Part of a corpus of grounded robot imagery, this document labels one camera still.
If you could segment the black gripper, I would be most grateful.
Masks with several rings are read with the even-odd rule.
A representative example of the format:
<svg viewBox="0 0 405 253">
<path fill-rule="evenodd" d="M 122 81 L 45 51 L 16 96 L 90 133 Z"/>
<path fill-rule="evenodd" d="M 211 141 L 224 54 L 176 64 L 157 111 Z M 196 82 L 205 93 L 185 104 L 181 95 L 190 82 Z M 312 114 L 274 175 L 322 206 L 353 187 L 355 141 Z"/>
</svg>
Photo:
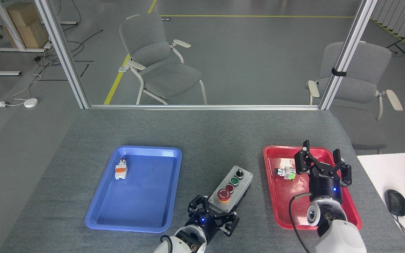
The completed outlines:
<svg viewBox="0 0 405 253">
<path fill-rule="evenodd" d="M 210 211 L 208 196 L 197 195 L 187 208 L 189 220 L 185 226 L 195 225 L 204 231 L 206 241 L 211 241 L 220 230 L 226 236 L 232 236 L 240 218 L 236 212 L 218 213 Z"/>
<path fill-rule="evenodd" d="M 348 187 L 352 184 L 352 167 L 344 162 L 339 149 L 333 151 L 335 166 L 328 173 L 331 177 L 313 175 L 315 174 L 314 169 L 321 173 L 321 167 L 318 160 L 310 153 L 309 140 L 303 142 L 302 149 L 294 155 L 294 160 L 297 174 L 312 173 L 309 175 L 309 192 L 312 194 L 309 197 L 310 202 L 318 199 L 333 199 L 339 203 L 343 202 L 341 186 Z M 341 172 L 341 178 L 337 174 L 338 170 Z"/>
</svg>

